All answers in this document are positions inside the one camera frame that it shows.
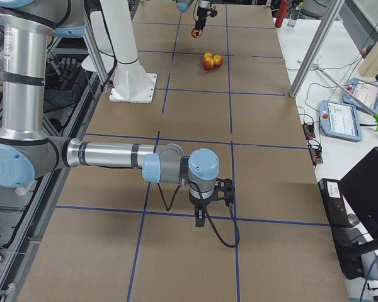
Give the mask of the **small circuit board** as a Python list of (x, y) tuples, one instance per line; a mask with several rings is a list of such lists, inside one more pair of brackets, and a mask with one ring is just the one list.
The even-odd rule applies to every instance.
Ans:
[(311, 157), (311, 162), (313, 166), (317, 166), (323, 163), (322, 148), (320, 145), (309, 145), (308, 151), (309, 151), (309, 155)]
[(315, 138), (314, 124), (313, 123), (303, 123), (302, 129), (306, 140)]

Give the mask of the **front red apple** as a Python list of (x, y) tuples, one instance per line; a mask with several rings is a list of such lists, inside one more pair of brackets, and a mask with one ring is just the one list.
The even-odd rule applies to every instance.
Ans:
[(214, 60), (212, 57), (206, 57), (202, 60), (202, 66), (205, 70), (214, 69)]

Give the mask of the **black box device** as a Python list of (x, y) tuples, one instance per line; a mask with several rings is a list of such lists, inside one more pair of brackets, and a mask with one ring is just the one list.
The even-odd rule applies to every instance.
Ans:
[(322, 178), (318, 186), (331, 231), (362, 225), (356, 214), (347, 211), (339, 180)]

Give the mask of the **teach pendant tablet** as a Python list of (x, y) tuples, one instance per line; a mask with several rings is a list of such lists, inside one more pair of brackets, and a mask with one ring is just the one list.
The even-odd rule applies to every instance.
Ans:
[(356, 98), (358, 98), (366, 107), (368, 107), (372, 114), (378, 113), (378, 85), (371, 82), (364, 81), (358, 78), (351, 78), (347, 84), (346, 89)]
[(319, 105), (320, 127), (328, 137), (352, 142), (362, 141), (362, 131), (354, 105), (322, 100)]

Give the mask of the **lone red yellow apple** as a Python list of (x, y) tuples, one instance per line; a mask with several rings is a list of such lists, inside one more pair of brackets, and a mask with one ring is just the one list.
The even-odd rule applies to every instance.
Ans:
[(193, 38), (200, 38), (202, 36), (202, 30), (198, 30), (196, 28), (193, 28), (191, 30), (191, 35)]

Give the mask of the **lower small circuit board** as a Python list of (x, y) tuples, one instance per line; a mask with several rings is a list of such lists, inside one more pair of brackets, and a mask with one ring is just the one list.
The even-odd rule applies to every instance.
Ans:
[(320, 145), (309, 145), (308, 151), (309, 151), (309, 155), (311, 157), (311, 162), (313, 166), (317, 166), (323, 163), (322, 148)]

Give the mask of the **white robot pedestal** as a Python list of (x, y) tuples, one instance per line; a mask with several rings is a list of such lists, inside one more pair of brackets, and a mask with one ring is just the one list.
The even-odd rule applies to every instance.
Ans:
[(90, 14), (91, 27), (99, 51), (88, 55), (83, 69), (96, 72), (97, 58), (108, 75), (113, 74), (109, 100), (113, 102), (151, 103), (157, 75), (147, 73), (139, 62), (127, 1), (101, 1), (101, 9)]

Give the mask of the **black computer monitor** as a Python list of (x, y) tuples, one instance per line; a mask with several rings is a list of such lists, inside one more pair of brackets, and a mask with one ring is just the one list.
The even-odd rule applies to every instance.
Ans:
[(340, 191), (372, 238), (378, 238), (378, 148), (374, 147), (340, 180)]

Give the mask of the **upper small circuit board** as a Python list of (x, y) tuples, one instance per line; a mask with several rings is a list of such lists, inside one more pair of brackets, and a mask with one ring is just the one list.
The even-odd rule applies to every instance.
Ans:
[(303, 123), (302, 129), (306, 140), (315, 138), (314, 124), (313, 123)]

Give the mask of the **right red yellow apple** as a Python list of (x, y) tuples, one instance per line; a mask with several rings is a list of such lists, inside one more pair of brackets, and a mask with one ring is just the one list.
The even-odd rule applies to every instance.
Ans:
[(224, 63), (224, 57), (220, 54), (215, 54), (212, 57), (212, 60), (214, 62), (214, 67), (220, 67)]

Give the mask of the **near teach pendant tablet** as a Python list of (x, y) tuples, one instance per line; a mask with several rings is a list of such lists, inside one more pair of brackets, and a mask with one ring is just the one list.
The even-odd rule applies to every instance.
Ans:
[(354, 105), (322, 100), (319, 105), (320, 127), (328, 137), (352, 142), (362, 141), (362, 131)]

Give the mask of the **far teach pendant tablet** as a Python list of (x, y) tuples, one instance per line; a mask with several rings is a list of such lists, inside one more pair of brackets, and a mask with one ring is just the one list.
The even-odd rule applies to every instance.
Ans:
[(364, 81), (358, 78), (351, 78), (347, 84), (346, 89), (356, 98), (358, 98), (366, 107), (368, 107), (372, 114), (378, 113), (378, 85), (371, 82)]

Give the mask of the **green handled reach grabber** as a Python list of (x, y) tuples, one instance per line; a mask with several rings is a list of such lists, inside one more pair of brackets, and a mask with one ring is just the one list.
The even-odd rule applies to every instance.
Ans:
[(335, 83), (343, 92), (344, 98), (347, 100), (348, 103), (353, 104), (360, 110), (366, 112), (367, 114), (371, 115), (375, 119), (375, 125), (376, 125), (376, 131), (378, 131), (378, 113), (372, 114), (371, 110), (366, 107), (358, 98), (356, 98), (353, 94), (351, 94), (346, 89), (346, 85), (341, 85), (339, 82), (337, 82), (334, 78), (332, 78), (326, 71), (324, 71), (322, 68), (320, 68), (318, 65), (315, 65), (314, 68), (318, 71), (320, 71), (324, 76), (326, 76), (329, 80), (331, 80), (333, 83)]

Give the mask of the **clear water bottle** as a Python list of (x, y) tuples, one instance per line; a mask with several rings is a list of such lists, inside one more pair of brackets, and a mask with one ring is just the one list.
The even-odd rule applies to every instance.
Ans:
[(291, 6), (291, 12), (289, 16), (289, 20), (287, 22), (287, 26), (290, 28), (294, 28), (295, 24), (297, 23), (298, 17), (300, 15), (300, 11), (303, 6), (303, 1), (293, 1)]

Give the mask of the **aluminium frame post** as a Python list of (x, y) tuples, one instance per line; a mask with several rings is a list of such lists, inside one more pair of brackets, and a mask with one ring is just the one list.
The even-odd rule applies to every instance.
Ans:
[(319, 50), (323, 42), (326, 39), (327, 34), (329, 33), (333, 22), (335, 21), (338, 13), (340, 12), (341, 7), (343, 6), (345, 0), (332, 0), (329, 3), (329, 6), (318, 26), (318, 29), (312, 39), (312, 42), (306, 52), (304, 60), (301, 63), (301, 67), (297, 72), (297, 75), (291, 85), (289, 96), (295, 98), (300, 91), (312, 63), (314, 62), (316, 56), (318, 55)]

